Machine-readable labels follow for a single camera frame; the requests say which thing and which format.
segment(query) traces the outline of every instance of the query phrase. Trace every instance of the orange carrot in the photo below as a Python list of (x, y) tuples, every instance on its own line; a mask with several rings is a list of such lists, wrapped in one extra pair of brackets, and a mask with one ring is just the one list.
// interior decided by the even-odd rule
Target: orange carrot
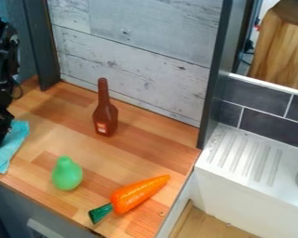
[(112, 203), (103, 205), (88, 212), (91, 221), (94, 224), (97, 223), (110, 211), (112, 211), (112, 209), (114, 209), (117, 214), (128, 212), (133, 207), (152, 197), (167, 184), (169, 179), (169, 175), (149, 178), (116, 190), (110, 199)]

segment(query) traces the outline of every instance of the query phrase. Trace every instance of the wooden table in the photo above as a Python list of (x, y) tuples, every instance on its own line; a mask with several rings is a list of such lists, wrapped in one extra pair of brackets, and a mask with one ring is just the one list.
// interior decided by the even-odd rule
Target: wooden table
[[(94, 132), (96, 93), (65, 83), (41, 92), (36, 80), (24, 90), (10, 111), (17, 120), (29, 121), (31, 134), (0, 183), (103, 236), (154, 237), (199, 155), (197, 128), (113, 100), (119, 128), (108, 139)], [(50, 182), (50, 172), (64, 154), (84, 169), (82, 184), (71, 192)], [(88, 211), (108, 203), (115, 189), (164, 174), (171, 180), (152, 199), (124, 216), (112, 213), (97, 225), (89, 221)]]

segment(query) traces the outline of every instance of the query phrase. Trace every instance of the white wood panel wall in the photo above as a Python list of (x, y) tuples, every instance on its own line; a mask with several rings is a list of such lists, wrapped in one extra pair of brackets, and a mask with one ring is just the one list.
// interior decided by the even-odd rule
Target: white wood panel wall
[(48, 0), (62, 78), (198, 126), (222, 0)]

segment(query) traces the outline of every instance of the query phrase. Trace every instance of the bottle neck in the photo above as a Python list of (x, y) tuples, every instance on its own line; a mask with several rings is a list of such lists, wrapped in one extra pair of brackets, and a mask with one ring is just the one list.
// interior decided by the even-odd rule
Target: bottle neck
[(109, 90), (107, 80), (100, 78), (98, 80), (98, 101), (100, 105), (109, 104)]

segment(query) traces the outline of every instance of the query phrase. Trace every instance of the blue cloth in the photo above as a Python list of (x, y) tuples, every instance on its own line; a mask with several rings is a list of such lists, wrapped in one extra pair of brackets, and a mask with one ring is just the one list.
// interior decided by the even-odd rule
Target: blue cloth
[(0, 146), (0, 173), (7, 172), (9, 161), (30, 133), (28, 122), (13, 121), (12, 130)]

